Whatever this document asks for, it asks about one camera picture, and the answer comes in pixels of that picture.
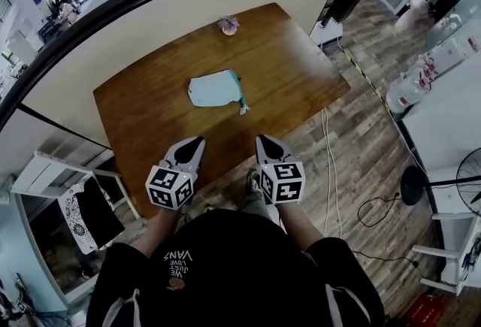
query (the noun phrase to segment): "brown tabletop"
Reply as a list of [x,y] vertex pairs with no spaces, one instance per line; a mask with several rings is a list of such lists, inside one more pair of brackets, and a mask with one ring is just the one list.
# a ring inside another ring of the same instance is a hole
[[[168,148],[203,136],[207,146],[197,189],[255,153],[260,133],[282,138],[349,90],[331,63],[277,4],[236,15],[226,36],[212,23],[159,48],[94,91],[120,172],[139,212],[151,205],[145,181]],[[192,77],[232,69],[250,106],[195,107]]]

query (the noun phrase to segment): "human arm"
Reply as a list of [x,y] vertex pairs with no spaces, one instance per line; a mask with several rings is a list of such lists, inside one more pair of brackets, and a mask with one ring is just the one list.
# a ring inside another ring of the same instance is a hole
[[277,210],[287,235],[301,250],[306,251],[312,244],[324,238],[296,203],[278,204]]
[[147,230],[132,246],[150,258],[156,248],[175,233],[179,212],[161,207],[159,212],[149,221]]

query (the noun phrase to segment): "black t-shirt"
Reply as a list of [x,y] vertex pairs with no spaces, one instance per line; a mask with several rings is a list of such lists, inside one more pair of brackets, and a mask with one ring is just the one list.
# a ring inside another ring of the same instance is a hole
[[[172,277],[182,289],[173,290]],[[141,325],[188,322],[303,321],[332,325],[325,284],[355,294],[372,326],[384,322],[372,283],[338,238],[324,238],[302,253],[264,217],[212,210],[182,227],[151,259],[126,244],[109,248],[95,286],[86,327],[101,326],[110,306],[139,290]],[[335,292],[344,326],[370,325],[352,296]],[[133,306],[113,326],[132,326]]]

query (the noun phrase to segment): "white partition wall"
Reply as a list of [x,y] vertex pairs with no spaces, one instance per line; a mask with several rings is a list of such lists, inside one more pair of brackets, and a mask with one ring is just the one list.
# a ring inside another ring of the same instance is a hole
[[272,2],[310,34],[327,0],[153,0],[72,50],[37,83],[23,103],[80,135],[108,145],[93,97],[95,88],[183,35],[225,15]]

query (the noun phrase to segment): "shoe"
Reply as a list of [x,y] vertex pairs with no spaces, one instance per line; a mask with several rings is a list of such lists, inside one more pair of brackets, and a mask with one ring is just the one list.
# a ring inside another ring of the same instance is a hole
[[258,192],[262,194],[262,189],[260,187],[261,177],[259,173],[253,169],[247,174],[247,191]]

